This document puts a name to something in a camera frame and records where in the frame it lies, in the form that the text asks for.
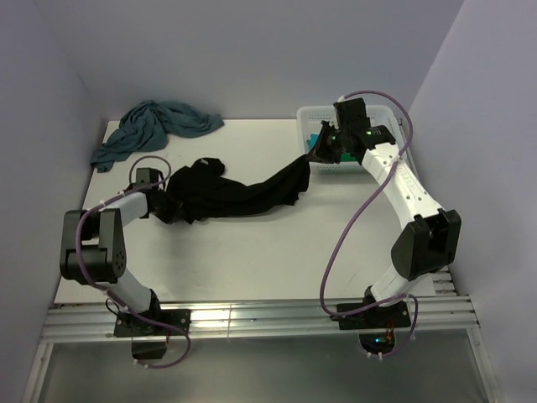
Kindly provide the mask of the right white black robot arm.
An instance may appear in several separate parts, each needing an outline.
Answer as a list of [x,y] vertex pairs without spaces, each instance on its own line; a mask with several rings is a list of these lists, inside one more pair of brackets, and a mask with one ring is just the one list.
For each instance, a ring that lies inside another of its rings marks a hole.
[[383,326],[392,316],[392,305],[409,297],[409,290],[423,275],[451,264],[461,231],[461,216],[447,211],[420,184],[404,160],[407,145],[398,145],[384,125],[374,126],[366,112],[363,92],[340,97],[334,104],[336,121],[322,122],[312,162],[338,164],[343,154],[353,156],[378,183],[378,189],[358,208],[337,241],[339,250],[352,225],[380,194],[394,209],[401,233],[391,248],[391,265],[383,276],[366,289],[366,304],[347,311],[363,313],[372,327]]

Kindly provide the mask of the black t shirt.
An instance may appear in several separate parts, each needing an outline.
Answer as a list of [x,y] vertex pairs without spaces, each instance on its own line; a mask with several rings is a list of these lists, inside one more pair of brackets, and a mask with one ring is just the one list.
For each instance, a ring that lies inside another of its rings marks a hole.
[[155,215],[168,224],[258,215],[293,206],[310,182],[310,163],[304,155],[252,185],[226,178],[225,171],[219,159],[209,157],[180,168],[169,178],[162,193],[164,205]]

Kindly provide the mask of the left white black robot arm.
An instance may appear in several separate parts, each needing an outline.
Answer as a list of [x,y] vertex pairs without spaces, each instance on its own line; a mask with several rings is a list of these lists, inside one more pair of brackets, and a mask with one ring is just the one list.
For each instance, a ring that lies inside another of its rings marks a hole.
[[63,279],[99,290],[113,304],[120,333],[154,335],[185,332],[188,310],[164,310],[155,291],[142,285],[128,269],[123,229],[157,212],[154,193],[167,177],[154,168],[131,170],[127,190],[88,210],[64,215],[60,244]]

